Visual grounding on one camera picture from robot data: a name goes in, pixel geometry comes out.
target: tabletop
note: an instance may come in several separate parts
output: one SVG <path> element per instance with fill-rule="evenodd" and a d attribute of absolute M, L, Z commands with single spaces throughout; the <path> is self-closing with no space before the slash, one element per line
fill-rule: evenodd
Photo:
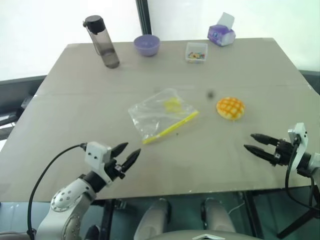
<path fill-rule="evenodd" d="M 204 64 L 184 60 L 187 41 L 164 41 L 156 56 L 138 55 L 132 42 L 115 43 L 120 66 L 108 69 L 92 44 L 70 44 L 39 87 L 0 152 L 0 201 L 27 201 L 43 169 L 62 150 L 82 142 L 110 146 L 129 142 L 123 162 L 141 148 L 123 180 L 98 199 L 283 188 L 284 166 L 248 152 L 251 133 L 289 139 L 304 122 L 309 153 L 320 151 L 320 97 L 272 38 L 236 39 L 226 47 L 208 43 Z M 174 88 L 199 115 L 171 134 L 142 144 L 128 109 L 165 88 Z M 213 91 L 213 98 L 208 92 Z M 245 103 L 237 121 L 220 117 L 220 98 Z M 72 150 L 48 170 L 35 201 L 49 201 L 61 187 L 90 169 L 84 152 Z M 292 174 L 292 187 L 309 185 Z"/>

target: gray table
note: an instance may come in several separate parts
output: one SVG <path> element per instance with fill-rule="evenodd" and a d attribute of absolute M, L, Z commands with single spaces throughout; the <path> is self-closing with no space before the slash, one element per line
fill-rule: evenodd
<path fill-rule="evenodd" d="M 129 142 L 120 162 L 142 148 L 126 178 L 103 189 L 99 199 L 283 188 L 286 168 L 272 167 L 243 145 L 259 146 L 251 133 L 289 138 L 287 129 L 304 122 L 307 151 L 319 152 L 320 97 L 271 38 L 237 39 L 226 47 L 198 42 L 209 44 L 204 64 L 184 61 L 186 41 L 162 42 L 154 57 L 139 56 L 131 42 L 116 43 L 116 69 L 103 65 L 92 44 L 68 45 L 0 152 L 0 201 L 27 201 L 56 154 L 89 141 Z M 128 108 L 164 88 L 177 89 L 200 114 L 142 145 Z M 211 89 L 214 99 L 208 100 Z M 227 96 L 244 101 L 242 119 L 232 122 L 216 113 L 216 102 Z M 34 200 L 49 201 L 88 171 L 82 150 L 66 153 L 51 166 Z M 309 184 L 291 176 L 291 186 Z"/>

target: black bottle cap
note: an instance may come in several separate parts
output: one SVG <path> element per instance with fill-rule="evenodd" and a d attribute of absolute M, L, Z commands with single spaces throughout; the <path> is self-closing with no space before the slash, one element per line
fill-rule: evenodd
<path fill-rule="evenodd" d="M 84 20 L 83 26 L 87 27 L 94 35 L 97 35 L 106 29 L 104 20 L 99 15 L 88 16 Z"/>

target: purple bowl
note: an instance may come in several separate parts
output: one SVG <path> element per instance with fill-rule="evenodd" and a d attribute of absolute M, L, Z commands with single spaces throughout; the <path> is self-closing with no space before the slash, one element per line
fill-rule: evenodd
<path fill-rule="evenodd" d="M 157 36 L 146 34 L 138 36 L 133 43 L 142 56 L 151 57 L 157 54 L 160 46 L 160 39 Z"/>

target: white wall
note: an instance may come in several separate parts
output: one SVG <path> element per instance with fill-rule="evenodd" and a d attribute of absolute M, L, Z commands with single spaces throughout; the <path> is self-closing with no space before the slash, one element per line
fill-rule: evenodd
<path fill-rule="evenodd" d="M 134 0 L 0 0 L 0 81 L 48 74 L 67 44 L 91 42 L 90 15 L 114 42 L 141 35 Z"/>
<path fill-rule="evenodd" d="M 237 38 L 274 38 L 299 70 L 320 71 L 319 0 L 148 0 L 161 40 L 206 39 L 222 12 Z"/>

